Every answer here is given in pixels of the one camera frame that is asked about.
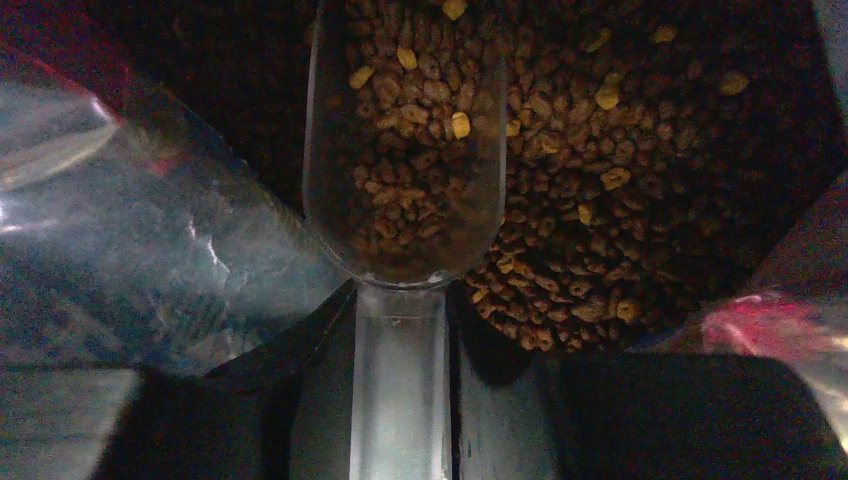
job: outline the clear plastic scoop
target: clear plastic scoop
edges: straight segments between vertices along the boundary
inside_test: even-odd
[[[358,281],[351,479],[450,478],[444,287],[497,233],[506,151],[499,4],[457,13],[319,5],[304,207]]]

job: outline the plastic bag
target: plastic bag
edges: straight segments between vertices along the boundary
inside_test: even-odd
[[[125,64],[105,102],[64,74],[78,51],[0,38],[0,364],[202,374],[343,282],[206,124]]]
[[[816,396],[848,451],[848,283],[827,295],[785,287],[717,304],[650,351],[734,353],[789,365]]]

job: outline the transparent scoop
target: transparent scoop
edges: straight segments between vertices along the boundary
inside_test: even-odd
[[[315,25],[304,208],[358,281],[351,479],[450,478],[444,287],[503,217],[499,3],[434,3],[324,0]]]

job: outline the scoop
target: scoop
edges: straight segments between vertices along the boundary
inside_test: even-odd
[[[318,7],[304,209],[357,282],[351,479],[451,478],[444,292],[501,224],[506,83],[499,4],[446,13],[427,2]],[[369,35],[373,51],[361,47]],[[469,43],[445,49],[445,38]]]

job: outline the pile of kibble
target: pile of kibble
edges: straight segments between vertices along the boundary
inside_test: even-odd
[[[132,17],[104,18],[297,206],[313,12],[236,3],[159,5],[170,43],[132,44]],[[505,0],[501,24],[488,2],[426,3],[440,15],[346,2],[348,92],[374,148],[340,169],[379,211],[354,242],[446,241],[491,101],[478,84],[502,54],[504,222],[463,281],[527,349],[621,348],[678,325],[738,289],[844,168],[809,5]]]

